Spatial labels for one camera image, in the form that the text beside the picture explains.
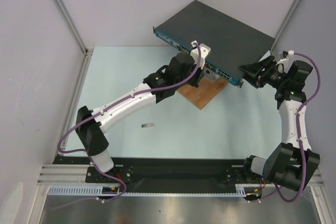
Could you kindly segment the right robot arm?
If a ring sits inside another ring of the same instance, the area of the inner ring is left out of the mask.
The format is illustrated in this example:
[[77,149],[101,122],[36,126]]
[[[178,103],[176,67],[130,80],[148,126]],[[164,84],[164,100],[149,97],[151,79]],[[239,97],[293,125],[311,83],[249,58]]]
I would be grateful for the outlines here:
[[308,99],[303,88],[313,67],[296,60],[283,72],[279,65],[274,56],[269,56],[239,67],[245,80],[255,88],[268,84],[276,89],[275,100],[281,118],[280,144],[268,158],[252,155],[245,159],[242,178],[254,183],[262,177],[266,182],[301,192],[320,163],[319,154],[314,153],[309,144],[305,124]]

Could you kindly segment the silver SFP module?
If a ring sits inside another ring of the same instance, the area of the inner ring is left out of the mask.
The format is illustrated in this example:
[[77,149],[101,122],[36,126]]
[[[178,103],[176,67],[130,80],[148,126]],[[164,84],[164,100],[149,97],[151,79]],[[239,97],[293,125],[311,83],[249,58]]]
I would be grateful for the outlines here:
[[146,123],[146,124],[141,125],[142,128],[149,128],[149,127],[154,127],[154,126],[155,126],[154,123]]

